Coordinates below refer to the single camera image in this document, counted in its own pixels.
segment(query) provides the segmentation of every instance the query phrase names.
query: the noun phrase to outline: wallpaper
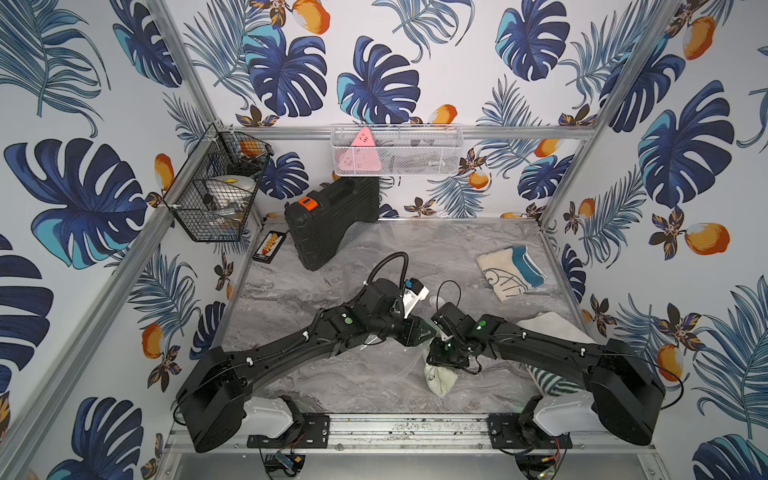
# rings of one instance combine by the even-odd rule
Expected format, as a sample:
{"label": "wallpaper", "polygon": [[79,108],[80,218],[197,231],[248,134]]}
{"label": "wallpaper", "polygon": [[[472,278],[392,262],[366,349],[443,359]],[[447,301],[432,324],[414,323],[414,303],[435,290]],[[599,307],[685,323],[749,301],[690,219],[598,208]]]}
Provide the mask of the wallpaper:
{"label": "wallpaper", "polygon": [[[506,144],[541,141],[510,140]],[[282,217],[286,202],[320,190],[336,178],[328,141],[269,141],[275,150],[255,205],[260,214]],[[380,177],[379,216],[384,218],[539,218],[573,160],[580,141],[556,142],[552,154],[497,161],[478,154],[482,145],[465,142],[459,172],[452,177]]]}
{"label": "wallpaper", "polygon": [[681,4],[632,88],[664,99],[619,110],[547,225],[592,336],[682,395],[654,436],[675,479],[768,478],[767,15]]}
{"label": "wallpaper", "polygon": [[[514,127],[592,125],[659,1],[167,3],[225,124]],[[666,93],[641,92],[617,123],[631,127]],[[282,200],[332,181],[333,157],[319,141],[274,143],[283,162],[257,206],[280,215]],[[577,147],[467,142],[455,176],[384,177],[380,214],[538,216]]]}
{"label": "wallpaper", "polygon": [[252,227],[236,243],[168,230],[32,460],[34,475],[156,475],[171,403],[237,298]]}
{"label": "wallpaper", "polygon": [[[2,439],[205,126],[145,4],[129,0],[0,3],[0,98]],[[213,245],[208,249],[211,261],[222,261]],[[191,270],[184,275],[194,277]],[[197,309],[184,321],[197,325],[206,303],[191,302]],[[150,323],[148,316],[139,327],[157,339]],[[161,385],[173,375],[179,335],[162,350],[152,347],[165,365],[157,374]],[[172,333],[161,337],[170,342]],[[114,357],[113,372],[98,381],[114,379],[115,372],[123,378],[132,360]],[[129,399],[130,388],[120,384],[99,395]],[[61,448],[70,445],[65,439]]]}

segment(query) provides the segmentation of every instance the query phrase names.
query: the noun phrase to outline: orange latch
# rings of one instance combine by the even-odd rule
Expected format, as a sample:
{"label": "orange latch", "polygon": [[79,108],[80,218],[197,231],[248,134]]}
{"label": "orange latch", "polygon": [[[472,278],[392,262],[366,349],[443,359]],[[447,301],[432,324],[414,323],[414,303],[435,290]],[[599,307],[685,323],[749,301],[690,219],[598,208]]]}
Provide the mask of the orange latch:
{"label": "orange latch", "polygon": [[302,207],[306,208],[309,211],[312,211],[315,208],[317,208],[317,202],[312,200],[309,197],[304,197],[301,200],[299,200],[299,205],[301,205]]}

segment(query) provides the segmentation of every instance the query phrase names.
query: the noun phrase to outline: wire basket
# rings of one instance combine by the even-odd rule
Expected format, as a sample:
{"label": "wire basket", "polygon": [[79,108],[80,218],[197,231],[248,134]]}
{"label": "wire basket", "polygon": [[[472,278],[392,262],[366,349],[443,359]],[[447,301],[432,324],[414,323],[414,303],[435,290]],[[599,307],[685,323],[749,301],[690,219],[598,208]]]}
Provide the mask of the wire basket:
{"label": "wire basket", "polygon": [[[375,147],[352,147],[363,127]],[[340,177],[447,177],[458,172],[464,146],[457,125],[333,125],[331,149]]]}
{"label": "wire basket", "polygon": [[272,147],[242,132],[220,132],[171,212],[196,242],[237,242]]}

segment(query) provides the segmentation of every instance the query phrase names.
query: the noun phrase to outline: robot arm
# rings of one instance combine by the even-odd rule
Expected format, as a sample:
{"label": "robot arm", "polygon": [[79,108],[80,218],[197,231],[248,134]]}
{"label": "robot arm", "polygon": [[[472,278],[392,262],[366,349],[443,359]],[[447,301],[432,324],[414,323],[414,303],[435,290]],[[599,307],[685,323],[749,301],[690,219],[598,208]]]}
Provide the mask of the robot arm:
{"label": "robot arm", "polygon": [[[374,281],[379,269],[397,257],[404,260],[399,285]],[[650,443],[664,387],[627,344],[616,339],[606,346],[568,342],[492,315],[474,321],[452,303],[441,306],[431,322],[425,321],[409,315],[428,291],[416,279],[405,280],[407,265],[407,254],[390,255],[349,302],[318,310],[307,328],[282,339],[240,352],[210,349],[176,395],[195,450],[207,452],[234,435],[243,405],[255,390],[305,362],[362,345],[371,334],[417,346],[440,333],[427,359],[437,366],[467,369],[470,356],[485,355],[541,367],[592,392],[592,409],[607,430],[631,443]]]}

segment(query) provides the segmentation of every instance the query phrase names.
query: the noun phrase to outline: gray marble surface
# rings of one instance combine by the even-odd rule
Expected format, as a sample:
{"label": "gray marble surface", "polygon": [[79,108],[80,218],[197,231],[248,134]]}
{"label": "gray marble surface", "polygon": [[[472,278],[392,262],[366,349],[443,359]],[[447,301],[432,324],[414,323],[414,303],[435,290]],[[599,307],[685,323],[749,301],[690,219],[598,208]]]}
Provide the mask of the gray marble surface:
{"label": "gray marble surface", "polygon": [[[287,227],[272,221],[264,234],[269,230],[287,231]],[[408,277],[420,279],[430,296],[443,280],[457,281],[462,288],[459,306],[475,318],[491,313],[516,322],[554,311],[570,319],[537,231],[533,222],[517,220],[358,224],[348,232],[339,253],[315,272],[302,267],[289,235],[272,263],[252,265],[222,346],[247,349],[296,332],[310,323],[316,309],[354,296],[370,270],[398,250],[410,256]],[[513,245],[527,245],[547,278],[543,286],[501,303],[475,258]],[[401,265],[393,260],[379,276],[396,280]],[[456,295],[452,284],[446,284],[440,293],[453,302]],[[424,301],[414,313],[429,317],[433,310]],[[407,349],[389,339],[306,364],[257,395],[287,394],[308,408],[329,412],[509,412],[521,409],[537,392],[520,365],[481,357],[482,372],[477,376],[460,372],[451,392],[441,399],[426,385],[422,352],[422,348]]]}

